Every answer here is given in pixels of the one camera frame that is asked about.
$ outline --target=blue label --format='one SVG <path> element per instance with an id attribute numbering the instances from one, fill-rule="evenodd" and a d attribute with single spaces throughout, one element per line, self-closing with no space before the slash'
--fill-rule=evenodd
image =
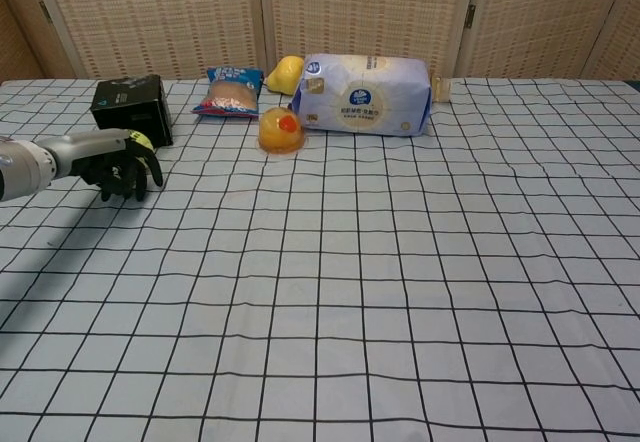
<path id="1" fill-rule="evenodd" d="M 320 72 L 320 64 L 318 62 L 310 62 L 307 65 L 307 72 L 310 74 L 317 74 Z"/>
<path id="2" fill-rule="evenodd" d="M 353 105 L 367 105 L 371 103 L 371 92 L 364 89 L 357 89 L 351 92 L 349 103 Z"/>

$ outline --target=snack bag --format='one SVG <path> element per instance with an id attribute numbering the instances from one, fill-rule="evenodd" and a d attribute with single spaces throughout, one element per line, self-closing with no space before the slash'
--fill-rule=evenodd
<path id="1" fill-rule="evenodd" d="M 191 112 L 223 117 L 258 117 L 258 96 L 264 78 L 260 69 L 212 67 L 206 97 Z"/>
<path id="2" fill-rule="evenodd" d="M 381 135 L 423 133 L 431 85 L 422 60 L 314 54 L 291 103 L 303 126 Z"/>

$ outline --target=yellow fruit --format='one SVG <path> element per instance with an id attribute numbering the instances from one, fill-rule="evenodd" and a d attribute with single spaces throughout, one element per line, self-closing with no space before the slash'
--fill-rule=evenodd
<path id="1" fill-rule="evenodd" d="M 276 68 L 265 81 L 269 90 L 293 95 L 302 75 L 304 59 L 295 55 L 287 55 L 280 59 Z"/>

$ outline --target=robot finger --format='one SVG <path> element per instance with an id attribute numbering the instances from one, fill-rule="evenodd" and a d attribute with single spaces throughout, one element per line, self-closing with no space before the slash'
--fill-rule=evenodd
<path id="1" fill-rule="evenodd" d="M 133 159 L 128 164 L 126 164 L 123 168 L 122 172 L 122 196 L 126 199 L 129 199 L 133 194 L 133 186 L 136 183 L 136 173 L 137 173 L 137 160 Z"/>
<path id="2" fill-rule="evenodd" d="M 147 192 L 147 169 L 142 162 L 136 159 L 136 200 L 142 201 Z"/>
<path id="3" fill-rule="evenodd" d="M 149 171 L 151 172 L 153 181 L 158 187 L 162 187 L 162 170 L 160 169 L 160 163 L 158 162 L 156 154 L 153 152 L 153 150 L 136 142 L 127 141 L 127 151 L 136 157 L 141 157 L 144 160 L 144 162 L 147 164 L 147 167 L 149 167 Z"/>
<path id="4" fill-rule="evenodd" d="M 120 175 L 123 172 L 122 166 L 118 164 L 117 168 L 118 176 L 114 175 L 112 171 L 104 171 L 100 174 L 98 185 L 103 192 L 107 192 L 109 195 L 123 195 L 125 191 L 122 176 Z"/>

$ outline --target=black glove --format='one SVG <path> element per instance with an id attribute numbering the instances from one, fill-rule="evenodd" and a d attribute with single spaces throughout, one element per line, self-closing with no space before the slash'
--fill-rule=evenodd
<path id="1" fill-rule="evenodd" d="M 136 199 L 142 200 L 147 191 L 147 167 L 155 184 L 161 187 L 162 171 L 156 154 L 129 138 L 124 150 L 76 160 L 71 175 L 79 175 L 87 184 L 100 187 L 103 201 L 112 194 L 128 199 L 134 191 Z"/>

